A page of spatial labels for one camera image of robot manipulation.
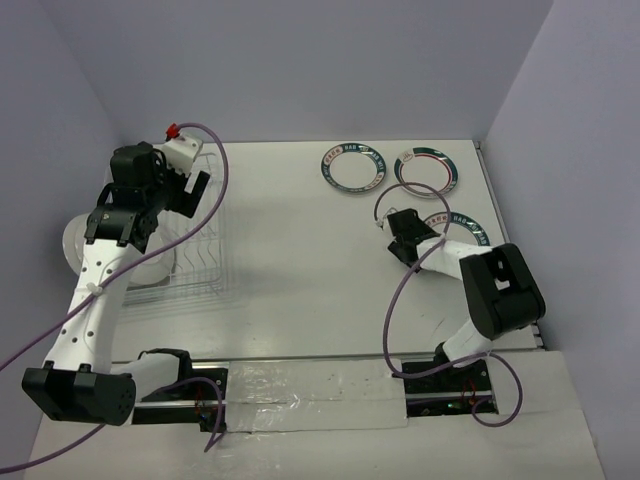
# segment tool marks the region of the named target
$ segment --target plate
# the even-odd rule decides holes
[[[446,195],[458,184],[458,169],[453,160],[439,150],[415,147],[400,154],[393,165],[393,173],[400,183],[421,182]],[[403,186],[407,192],[421,198],[438,198],[431,192]]]
[[[382,183],[387,165],[368,145],[341,143],[324,154],[320,170],[332,187],[347,193],[366,193]]]
[[[447,222],[447,212],[434,213],[427,219],[426,223],[429,227],[433,228],[437,225],[443,225]],[[442,228],[434,228],[434,230],[441,232]],[[482,225],[476,222],[473,218],[464,215],[459,212],[451,212],[451,227],[449,228],[449,235],[451,240],[458,242],[470,243],[471,239],[481,247],[488,247],[491,245],[487,232],[484,231]]]

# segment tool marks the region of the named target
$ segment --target white table surface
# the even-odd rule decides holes
[[[388,173],[381,187],[355,196],[335,190],[320,173],[323,155],[337,143],[228,145],[223,224],[231,280],[224,301],[205,296],[127,307],[114,360],[154,347],[182,348],[202,359],[380,354],[384,314],[406,267],[386,250],[390,237],[375,226],[372,209],[396,183],[396,157],[411,147],[453,159],[460,181],[447,196],[452,209],[478,221],[492,244],[503,242],[471,141],[364,141],[382,154]],[[392,206],[414,207],[425,217],[443,210],[439,201],[401,189],[383,201],[382,213]],[[433,351],[467,314],[459,282],[423,272],[400,299],[391,350]],[[535,348],[535,341],[527,328],[499,339],[496,348]]]

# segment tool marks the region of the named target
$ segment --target cable tie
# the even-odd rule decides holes
[[[87,283],[87,290],[89,290],[94,297],[99,297],[104,291],[102,287],[99,287],[93,282]]]

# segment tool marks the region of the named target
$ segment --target lavender wall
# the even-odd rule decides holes
[[[551,0],[42,0],[130,140],[483,138]]]
[[[609,480],[640,478],[640,2],[557,0],[486,141]]]
[[[0,358],[60,320],[74,275],[62,230],[91,208],[116,135],[35,0],[0,2]],[[0,374],[0,466],[29,457],[40,414],[20,389],[51,339]],[[5,478],[21,478],[21,474]]]

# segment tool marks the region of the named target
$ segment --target cable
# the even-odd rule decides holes
[[[202,221],[200,223],[198,223],[191,231],[187,232],[185,235],[183,235],[182,237],[174,240],[173,242],[170,242],[167,245],[164,245],[163,247],[161,247],[161,248],[159,248],[159,249],[157,249],[157,250],[155,250],[153,252],[150,252],[150,253],[147,253],[147,254],[143,255],[138,260],[130,263],[126,267],[123,267],[121,269],[116,270],[110,277],[108,277],[105,281],[103,281],[99,285],[99,287],[101,287],[101,288],[106,288],[113,281],[115,281],[116,279],[121,277],[123,274],[125,274],[129,270],[131,270],[133,268],[136,268],[141,263],[144,263],[147,260],[149,260],[149,259],[151,259],[153,257],[156,257],[158,255],[161,255],[162,253],[166,252],[167,250],[175,248],[176,246],[180,245],[181,243],[186,242],[188,239],[190,239],[196,233],[198,233],[211,220],[211,218],[213,218],[213,216],[216,214],[216,212],[220,208],[220,205],[222,204],[222,200],[224,199],[224,197],[225,197],[225,195],[227,193],[227,188],[229,186],[229,159],[227,157],[227,152],[226,152],[226,150],[224,148],[224,145],[222,144],[222,141],[220,140],[218,135],[216,135],[216,133],[213,130],[211,130],[209,127],[207,127],[207,126],[205,126],[205,125],[203,125],[201,123],[182,123],[182,124],[178,125],[177,128],[179,130],[182,129],[182,128],[198,128],[198,129],[202,130],[203,132],[205,132],[206,134],[208,134],[213,139],[213,141],[216,143],[216,145],[218,146],[218,149],[220,150],[220,156],[222,157],[222,167],[223,167],[223,178],[222,178],[222,186],[220,188],[220,194],[218,195],[218,198],[217,198],[216,202],[214,203],[213,207],[211,208],[211,210],[209,211],[209,213],[207,213],[207,215],[205,215],[205,217],[202,219]],[[19,358],[21,355],[23,355],[31,347],[33,347],[37,343],[41,342],[47,336],[51,335],[53,332],[55,332],[56,330],[61,328],[65,323],[67,323],[69,320],[71,320],[73,317],[75,317],[78,313],[80,313],[85,307],[87,307],[91,302],[93,302],[93,300],[95,298],[96,298],[95,295],[89,294],[89,296],[87,296],[87,298],[85,298],[82,302],[80,302],[80,304],[78,304],[78,306],[76,308],[74,308],[71,311],[69,311],[62,321],[56,323],[54,326],[52,326],[51,328],[49,328],[48,330],[46,330],[45,332],[43,332],[42,334],[40,334],[39,336],[37,336],[36,338],[31,340],[29,343],[27,343],[25,346],[23,346],[21,349],[19,349],[16,353],[14,353],[9,358],[7,358],[4,362],[2,362],[2,364],[0,364],[0,372],[2,372],[5,368],[7,368],[9,365],[11,365],[17,358]],[[220,389],[218,388],[218,385],[216,385],[215,382],[213,382],[212,380],[210,380],[208,378],[197,377],[197,378],[193,378],[193,379],[188,379],[188,381],[185,380],[183,382],[179,382],[177,384],[170,385],[169,387],[166,387],[166,388],[174,388],[174,387],[179,386],[180,384],[192,383],[192,382],[195,382],[195,381],[203,381],[203,382],[207,382],[207,383],[211,382],[210,384],[213,386],[213,389],[216,392],[216,396],[218,397],[218,414],[217,414],[217,417],[216,417],[216,422],[214,424],[213,432],[211,434],[211,439],[209,440],[209,442],[205,446],[205,450],[204,450],[205,452],[208,452],[211,449],[211,447],[215,443],[217,443],[221,438],[221,436],[218,436],[217,439],[214,439],[216,433],[220,429],[220,422],[221,422],[221,418],[222,418],[222,415],[221,415],[221,413],[222,413],[222,393],[220,392]],[[34,460],[33,462],[27,462],[27,463],[23,463],[23,464],[20,464],[20,465],[14,465],[14,466],[11,466],[11,467],[0,467],[0,475],[4,475],[4,474],[7,474],[7,473],[12,473],[12,472],[18,472],[20,470],[25,470],[27,468],[30,468],[30,467],[33,467],[33,466],[36,466],[36,465],[40,465],[40,464],[48,462],[49,460],[52,460],[52,459],[54,459],[56,457],[59,457],[63,453],[66,453],[69,450],[71,450],[71,449],[77,447],[78,445],[84,443],[85,441],[87,441],[93,435],[95,435],[100,430],[102,430],[102,428],[104,428],[104,425],[99,425],[95,429],[93,429],[92,431],[87,433],[85,436],[83,436],[83,437],[79,438],[78,440],[76,440],[75,442],[73,442],[72,444],[67,445],[64,448],[61,448],[60,450],[58,450],[56,452],[50,453],[49,455],[47,455],[45,457],[39,458],[38,460]]]
[[[384,326],[382,328],[382,351],[384,354],[384,360],[387,363],[387,366],[389,367],[389,369],[393,372],[393,374],[396,377],[407,379],[407,380],[415,380],[418,378],[425,378],[430,375],[434,375],[436,373],[447,370],[450,367],[458,365],[459,363],[467,362],[469,360],[478,360],[480,358],[487,357],[487,356],[495,358],[496,360],[501,362],[507,368],[507,370],[509,370],[509,373],[511,373],[511,375],[513,376],[513,379],[516,382],[516,387],[518,388],[518,401],[516,403],[516,408],[513,410],[511,415],[509,415],[509,417],[507,417],[505,420],[501,422],[497,422],[497,423],[485,422],[484,420],[480,419],[476,413],[478,410],[478,405],[481,405],[482,403],[487,401],[486,399],[483,399],[474,405],[474,407],[471,409],[471,415],[478,423],[486,427],[502,427],[504,425],[508,425],[518,416],[518,413],[520,413],[520,410],[522,408],[524,391],[522,389],[522,382],[520,381],[518,374],[513,369],[513,367],[511,367],[511,365],[509,365],[509,363],[501,356],[493,352],[476,353],[473,355],[468,355],[466,357],[458,358],[451,362],[444,363],[442,365],[439,365],[438,367],[426,370],[424,372],[416,372],[416,373],[404,373],[401,370],[398,370],[393,365],[393,362],[391,361],[391,355],[389,353],[389,327],[391,326],[391,317],[393,316],[393,310],[395,309],[396,304],[398,303],[400,294],[402,293],[402,290],[409,282],[409,279],[411,278],[411,276],[418,271],[418,269],[420,268],[420,265],[422,265],[422,262],[424,262],[427,259],[427,257],[429,257],[429,255],[435,252],[438,248],[444,245],[444,242],[446,241],[445,236],[449,231],[449,227],[451,226],[451,207],[449,206],[449,202],[447,202],[447,200],[442,196],[442,194],[438,192],[435,188],[430,187],[429,185],[426,185],[424,183],[418,183],[418,182],[398,183],[398,184],[392,185],[391,187],[383,191],[378,197],[378,199],[376,200],[376,203],[373,207],[373,218],[376,222],[378,222],[378,207],[380,205],[380,201],[382,200],[382,197],[384,197],[387,193],[389,193],[394,188],[402,187],[405,185],[425,188],[430,192],[432,192],[433,194],[435,194],[445,207],[445,210],[447,212],[447,221],[444,225],[444,229],[443,229],[444,234],[442,239],[438,241],[435,245],[433,245],[430,249],[428,249],[420,258],[418,258],[418,260],[413,265],[411,265],[409,270],[407,270],[407,272],[402,277],[402,280],[400,280],[400,283],[398,284],[396,291],[393,293],[393,296],[391,297],[391,302],[389,303],[389,307],[387,308],[387,313],[384,318]]]
[[[98,433],[100,430],[102,430],[104,427],[105,427],[104,425],[98,425],[96,428],[91,430],[89,433],[87,433],[83,437],[80,437],[75,442],[67,445],[64,448],[61,448],[60,450],[58,450],[56,452],[53,452],[53,453],[50,453],[49,455],[45,455],[44,457],[38,458],[37,460],[32,460],[31,462],[21,463],[19,465],[13,465],[11,467],[0,467],[0,475],[6,475],[8,473],[19,472],[21,470],[26,470],[27,468],[31,468],[31,467],[35,467],[37,465],[41,465],[41,464],[43,464],[45,462],[48,462],[49,460],[53,460],[54,458],[59,457],[63,453],[67,453],[69,450],[73,450],[78,445],[86,442],[91,437],[93,437],[96,433]]]
[[[120,268],[120,269],[116,270],[113,273],[113,275],[109,276],[100,285],[98,285],[101,288],[107,287],[113,281],[115,281],[118,278],[120,278],[123,274],[125,274],[126,272],[128,272],[129,270],[131,270],[133,268],[136,268],[138,265],[146,262],[147,260],[149,260],[149,259],[151,259],[153,257],[156,257],[158,255],[161,255],[164,252],[166,252],[167,250],[171,250],[172,248],[175,248],[176,246],[180,245],[181,243],[184,243],[185,241],[187,241],[188,239],[193,237],[196,233],[198,233],[209,222],[209,220],[211,220],[211,218],[216,214],[216,212],[220,208],[220,204],[222,203],[222,200],[224,199],[224,196],[227,193],[227,187],[229,186],[229,160],[228,160],[228,157],[227,157],[227,152],[224,149],[224,145],[222,145],[222,141],[220,140],[218,135],[215,134],[215,132],[213,130],[211,130],[210,128],[206,127],[205,125],[202,125],[201,123],[182,123],[182,124],[178,125],[177,128],[178,129],[182,129],[182,128],[198,128],[198,129],[204,131],[205,133],[207,133],[215,141],[216,145],[220,149],[220,155],[222,157],[222,165],[223,165],[223,170],[224,170],[223,179],[222,179],[222,187],[220,188],[220,195],[218,195],[218,199],[216,200],[216,203],[213,205],[213,208],[209,211],[209,213],[190,232],[187,232],[182,237],[180,237],[180,238],[168,243],[167,245],[162,246],[161,248],[159,248],[159,249],[157,249],[157,250],[155,250],[153,252],[150,252],[150,253],[147,253],[147,254],[143,255],[142,257],[140,257],[136,261],[130,263],[126,267],[123,267],[123,268]],[[46,337],[51,335],[53,332],[55,332],[56,330],[61,328],[65,323],[67,323],[69,320],[71,320],[73,317],[75,317],[78,313],[80,313],[84,308],[86,308],[91,302],[93,302],[93,300],[95,300],[95,298],[96,298],[95,295],[90,293],[87,296],[87,298],[85,298],[82,302],[80,302],[80,304],[78,304],[78,306],[76,308],[74,308],[71,311],[69,311],[65,315],[65,317],[64,317],[64,319],[62,321],[56,323],[51,328],[49,328],[48,330],[46,330],[45,332],[43,332],[42,334],[40,334],[39,336],[37,336],[36,338],[31,340],[24,347],[22,347],[16,353],[14,353],[9,358],[7,358],[4,362],[2,362],[0,364],[0,372],[2,372],[5,368],[7,368],[9,365],[11,365],[17,358],[19,358],[22,354],[24,354],[31,347],[33,347],[37,343],[41,342],[43,339],[45,339]]]
[[[166,392],[167,390],[173,390],[174,388],[182,387],[183,385],[188,385],[190,383],[196,383],[196,382],[202,382],[202,383],[211,385],[211,388],[213,388],[213,390],[216,392],[216,397],[218,399],[218,411],[216,412],[216,421],[213,424],[213,431],[211,432],[211,438],[209,438],[207,445],[204,447],[204,452],[207,453],[209,450],[211,450],[211,447],[213,447],[216,443],[218,443],[218,441],[224,434],[222,433],[216,438],[216,434],[218,433],[218,430],[220,430],[220,425],[222,424],[222,415],[223,415],[223,408],[224,408],[224,405],[222,404],[222,392],[220,391],[220,387],[218,387],[216,382],[214,382],[213,380],[207,377],[187,378],[186,380],[181,380],[179,382],[174,383],[173,385],[168,385],[166,387],[159,388],[153,393]]]

